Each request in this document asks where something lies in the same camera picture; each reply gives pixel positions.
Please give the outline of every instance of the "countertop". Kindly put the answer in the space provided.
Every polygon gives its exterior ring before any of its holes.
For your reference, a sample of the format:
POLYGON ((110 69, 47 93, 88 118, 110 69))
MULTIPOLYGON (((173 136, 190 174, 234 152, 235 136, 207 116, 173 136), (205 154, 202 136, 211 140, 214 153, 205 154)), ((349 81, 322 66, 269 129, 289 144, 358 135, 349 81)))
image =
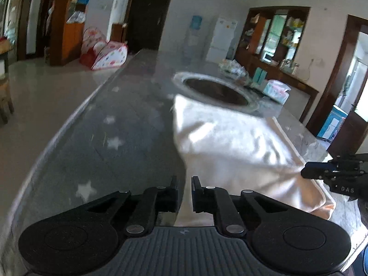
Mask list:
MULTIPOLYGON (((17 254, 20 233, 38 220, 115 191, 139 194, 148 187, 168 186, 172 175, 183 188, 185 167, 174 146, 171 112, 174 96, 187 95, 172 82, 182 71, 224 78, 213 63, 141 51, 81 105, 41 155, 18 196, 8 219, 12 232, 6 233, 6 245, 0 245, 6 265, 16 266, 19 258, 7 254, 17 254)), ((260 108, 252 115, 276 116, 305 161, 328 156, 282 106, 268 98, 258 102, 260 108)), ((332 195, 338 201, 332 221, 356 236, 357 248, 367 229, 356 202, 332 195)))

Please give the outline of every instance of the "white refrigerator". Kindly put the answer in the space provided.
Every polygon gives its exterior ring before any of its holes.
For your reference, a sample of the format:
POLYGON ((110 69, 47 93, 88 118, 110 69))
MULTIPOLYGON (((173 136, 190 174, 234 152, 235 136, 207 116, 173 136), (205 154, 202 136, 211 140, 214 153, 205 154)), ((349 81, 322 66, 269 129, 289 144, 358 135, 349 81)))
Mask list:
POLYGON ((213 31, 213 38, 207 53, 206 61, 220 63, 226 58, 237 25, 235 20, 219 18, 213 31))

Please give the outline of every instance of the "screw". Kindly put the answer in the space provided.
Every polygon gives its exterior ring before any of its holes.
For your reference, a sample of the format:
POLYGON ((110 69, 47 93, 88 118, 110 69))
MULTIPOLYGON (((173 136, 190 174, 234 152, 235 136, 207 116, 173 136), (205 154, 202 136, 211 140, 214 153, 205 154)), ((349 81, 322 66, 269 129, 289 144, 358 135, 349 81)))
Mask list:
POLYGON ((131 234, 139 234, 142 233, 144 231, 144 227, 141 225, 129 225, 126 228, 126 231, 131 233, 131 234))
POLYGON ((238 224, 232 224, 226 227, 226 231, 232 234, 239 234, 244 231, 244 227, 238 224))

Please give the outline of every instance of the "white cloth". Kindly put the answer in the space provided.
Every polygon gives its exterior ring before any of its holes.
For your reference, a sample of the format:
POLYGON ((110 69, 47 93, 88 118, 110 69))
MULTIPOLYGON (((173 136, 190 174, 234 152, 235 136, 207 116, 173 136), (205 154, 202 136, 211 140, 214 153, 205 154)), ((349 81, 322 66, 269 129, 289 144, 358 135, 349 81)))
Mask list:
POLYGON ((187 172, 176 226, 210 226, 212 215, 193 212, 191 177, 229 194, 251 189, 329 219, 336 203, 314 180, 275 118, 258 118, 181 95, 174 102, 174 141, 187 172))

